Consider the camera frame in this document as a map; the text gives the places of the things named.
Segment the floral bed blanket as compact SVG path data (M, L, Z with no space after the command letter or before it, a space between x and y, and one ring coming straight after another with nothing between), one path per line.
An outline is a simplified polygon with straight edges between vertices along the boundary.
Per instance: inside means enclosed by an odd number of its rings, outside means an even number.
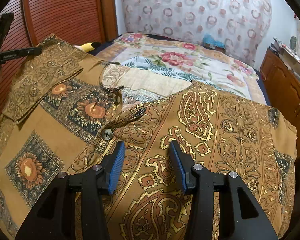
M141 33L125 33L97 48L97 57L219 90L269 105L261 74L253 67L200 45Z

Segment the pink circle patterned curtain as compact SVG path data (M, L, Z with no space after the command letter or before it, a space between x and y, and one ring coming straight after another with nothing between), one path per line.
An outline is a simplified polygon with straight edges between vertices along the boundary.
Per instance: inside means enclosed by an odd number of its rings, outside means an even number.
M122 0L122 6L128 32L196 44L210 37L250 66L271 23L270 0Z

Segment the brown louvered wardrobe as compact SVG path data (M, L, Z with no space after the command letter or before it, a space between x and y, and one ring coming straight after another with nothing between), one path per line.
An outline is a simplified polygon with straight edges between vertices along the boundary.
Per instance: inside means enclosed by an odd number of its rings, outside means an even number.
M12 12L1 51L34 47L51 33L73 45L104 43L118 36L115 0L0 0Z

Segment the yellow plush toy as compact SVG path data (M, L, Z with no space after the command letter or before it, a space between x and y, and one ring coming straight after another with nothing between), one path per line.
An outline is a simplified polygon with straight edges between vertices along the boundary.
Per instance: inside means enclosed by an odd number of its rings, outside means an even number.
M82 51L85 51L86 53L90 52L90 51L93 51L95 49L97 49L99 46L101 45L100 42L90 42L90 43L85 43L81 46L78 46L78 45L74 45L74 47L82 50Z

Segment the wooden side cabinet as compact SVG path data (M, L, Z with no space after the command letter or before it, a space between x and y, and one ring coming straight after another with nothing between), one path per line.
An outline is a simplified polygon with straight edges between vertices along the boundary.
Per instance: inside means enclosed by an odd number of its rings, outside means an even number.
M296 127L297 158L300 159L300 81L270 48L266 51L260 73L271 106Z

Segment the blue item on box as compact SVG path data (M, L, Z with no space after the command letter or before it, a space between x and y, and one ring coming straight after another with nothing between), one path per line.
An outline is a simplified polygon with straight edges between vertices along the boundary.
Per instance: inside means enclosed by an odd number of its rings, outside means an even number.
M226 52L225 44L221 41L215 40L211 35L205 34L203 37L203 47L207 49L212 49L216 51L220 51L222 53Z

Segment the cardboard box with floral cloth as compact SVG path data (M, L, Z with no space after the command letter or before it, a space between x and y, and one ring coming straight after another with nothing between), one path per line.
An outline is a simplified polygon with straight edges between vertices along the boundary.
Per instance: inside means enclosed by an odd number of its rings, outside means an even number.
M293 73L300 77L300 57L282 41L274 37L274 46L279 52L279 58Z

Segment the golden brown patterned shirt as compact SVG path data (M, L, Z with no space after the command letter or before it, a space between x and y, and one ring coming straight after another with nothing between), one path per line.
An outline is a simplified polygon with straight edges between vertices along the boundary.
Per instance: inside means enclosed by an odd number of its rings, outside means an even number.
M168 156L172 140L212 172L236 172L277 236L295 194L296 128L274 107L107 61L55 35L27 58L0 115L0 239L15 239L59 172L100 164L118 141L125 158L104 196L111 239L184 239L192 197Z

